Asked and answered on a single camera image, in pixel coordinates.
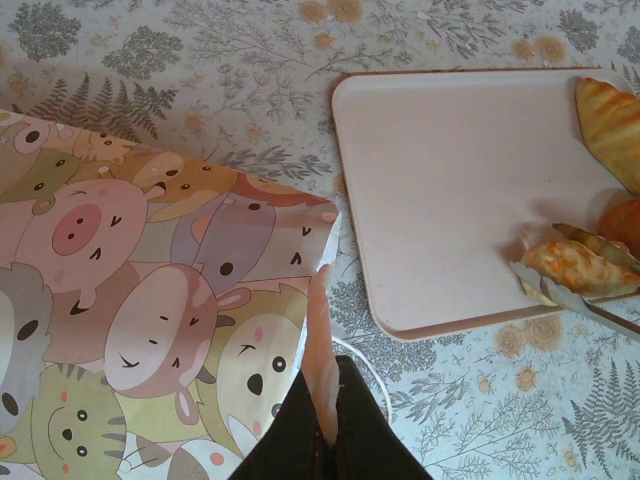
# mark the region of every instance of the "tongs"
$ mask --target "tongs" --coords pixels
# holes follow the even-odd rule
[[[565,238],[582,243],[596,255],[606,258],[612,264],[640,275],[640,262],[607,239],[564,223],[554,223],[553,228]],[[558,285],[551,278],[540,275],[536,270],[521,262],[510,262],[510,265],[523,282],[556,305],[595,320],[631,340],[640,342],[640,326],[635,323],[588,302],[581,295],[573,293],[564,285]]]

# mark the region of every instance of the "tablecloth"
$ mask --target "tablecloth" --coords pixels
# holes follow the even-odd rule
[[[0,26],[0,107],[287,183],[347,215],[329,108],[346,72],[598,65],[640,92],[638,0],[3,2]],[[398,343],[372,321],[346,220],[334,334],[381,377],[394,431],[434,478],[640,478],[637,345],[572,314]],[[637,300],[611,308],[640,318]]]

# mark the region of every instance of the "croissant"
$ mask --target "croissant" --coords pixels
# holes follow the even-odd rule
[[[591,154],[640,196],[640,100],[606,82],[585,78],[576,87],[576,106]]]
[[[522,263],[586,298],[617,297],[640,288],[638,275],[623,270],[573,240],[538,245],[524,253]],[[534,300],[554,305],[530,285],[523,283],[523,287]]]

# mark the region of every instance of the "person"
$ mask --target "person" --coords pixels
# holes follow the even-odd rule
[[[335,357],[326,284],[312,279],[301,371],[232,480],[432,480],[395,436],[355,363]]]

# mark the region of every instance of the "table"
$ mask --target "table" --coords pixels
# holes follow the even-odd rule
[[[381,377],[394,431],[434,478],[631,480],[640,364],[621,336],[572,314],[412,344],[375,327],[329,92],[353,71],[593,65],[640,92],[639,24],[638,0],[4,2],[0,107],[335,200],[334,334]],[[612,308],[640,319],[638,300]]]

